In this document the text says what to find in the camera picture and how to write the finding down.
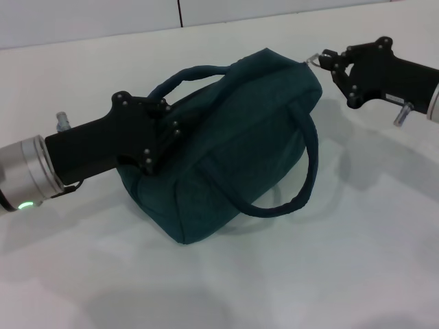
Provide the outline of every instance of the teal bag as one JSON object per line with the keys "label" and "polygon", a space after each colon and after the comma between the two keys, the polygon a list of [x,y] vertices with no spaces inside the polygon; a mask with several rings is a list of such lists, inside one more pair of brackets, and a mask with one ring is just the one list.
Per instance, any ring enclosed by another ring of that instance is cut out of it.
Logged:
{"label": "teal bag", "polygon": [[[169,143],[176,146],[156,175],[128,165],[118,168],[133,200],[184,244],[208,237],[239,212],[276,217],[302,208],[318,168],[318,137],[309,113],[322,88],[305,63],[265,49],[231,66],[185,69],[149,97],[162,99],[182,81],[212,75],[224,77],[175,103],[157,124],[158,139],[172,137],[175,142]],[[308,174],[299,194],[276,208],[253,206],[297,163],[305,147]]]}

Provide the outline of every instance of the screw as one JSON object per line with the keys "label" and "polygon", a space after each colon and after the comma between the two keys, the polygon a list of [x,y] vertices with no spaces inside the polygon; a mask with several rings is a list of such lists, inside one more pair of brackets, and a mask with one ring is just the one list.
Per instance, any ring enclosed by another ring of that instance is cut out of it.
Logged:
{"label": "screw", "polygon": [[414,110],[414,106],[412,103],[405,103],[403,108],[401,108],[401,111],[399,112],[398,116],[396,117],[393,124],[397,127],[401,127],[404,123],[404,121],[407,118],[407,115]]}
{"label": "screw", "polygon": [[66,112],[59,112],[56,114],[56,118],[58,120],[58,124],[56,125],[57,132],[63,132],[65,130],[71,129],[69,120],[67,118]]}

